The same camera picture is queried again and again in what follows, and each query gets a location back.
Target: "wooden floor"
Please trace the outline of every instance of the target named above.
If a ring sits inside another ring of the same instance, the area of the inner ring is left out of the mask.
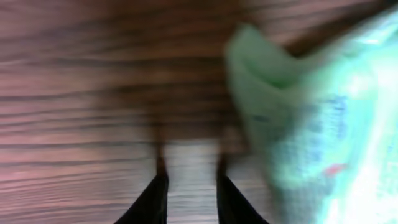
[[[302,54],[378,5],[0,0],[0,223],[113,223],[153,178],[155,141],[170,173],[169,223],[217,222],[223,144],[240,157],[229,172],[234,183],[270,218],[264,182],[241,155],[233,122],[228,37],[239,21],[253,21]],[[220,133],[233,137],[220,141]]]

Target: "plastic packaging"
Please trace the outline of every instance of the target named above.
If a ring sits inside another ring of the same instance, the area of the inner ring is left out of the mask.
[[[398,7],[304,58],[242,25],[227,62],[281,224],[398,222]]]

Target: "brown wooden surface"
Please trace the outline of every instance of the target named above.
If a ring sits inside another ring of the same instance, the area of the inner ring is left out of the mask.
[[[113,223],[154,176],[159,127],[169,223],[216,223],[220,115],[233,114],[223,47],[237,22],[301,54],[376,5],[0,0],[0,223]],[[269,217],[251,158],[230,175]]]

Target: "wood grain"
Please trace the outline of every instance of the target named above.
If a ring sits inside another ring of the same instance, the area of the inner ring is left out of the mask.
[[[223,48],[253,21],[293,54],[379,9],[376,0],[0,0],[0,223],[113,223],[170,172],[169,223],[216,223],[221,144],[244,147]],[[235,137],[220,141],[223,116]],[[251,157],[230,176],[272,218]]]

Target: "green plastic bag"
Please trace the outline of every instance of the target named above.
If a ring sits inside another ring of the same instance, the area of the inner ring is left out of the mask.
[[[381,189],[398,192],[385,180],[398,179],[398,165],[386,168],[398,164],[397,7],[304,58],[244,24],[227,62],[282,224],[398,222],[398,200],[376,203]],[[385,210],[397,213],[386,218]]]

